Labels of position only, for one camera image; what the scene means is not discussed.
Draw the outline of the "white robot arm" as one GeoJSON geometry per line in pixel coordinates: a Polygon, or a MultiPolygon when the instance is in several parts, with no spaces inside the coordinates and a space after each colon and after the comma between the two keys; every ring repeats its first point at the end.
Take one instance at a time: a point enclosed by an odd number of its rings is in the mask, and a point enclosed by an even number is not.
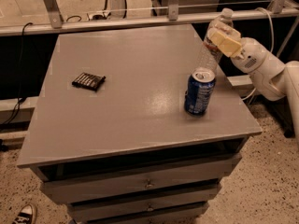
{"type": "Polygon", "coordinates": [[[267,100],[287,97],[299,144],[299,62],[283,63],[256,39],[240,37],[230,26],[212,27],[207,37],[236,68],[249,75],[253,86],[267,100]]]}

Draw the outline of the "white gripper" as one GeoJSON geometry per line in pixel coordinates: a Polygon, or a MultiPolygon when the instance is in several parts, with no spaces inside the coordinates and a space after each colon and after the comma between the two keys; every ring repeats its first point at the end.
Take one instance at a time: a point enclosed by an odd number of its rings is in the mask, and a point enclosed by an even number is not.
{"type": "Polygon", "coordinates": [[[207,37],[236,68],[249,75],[254,88],[269,101],[285,96],[281,75],[285,64],[254,38],[243,37],[233,28],[212,27],[207,37]]]}

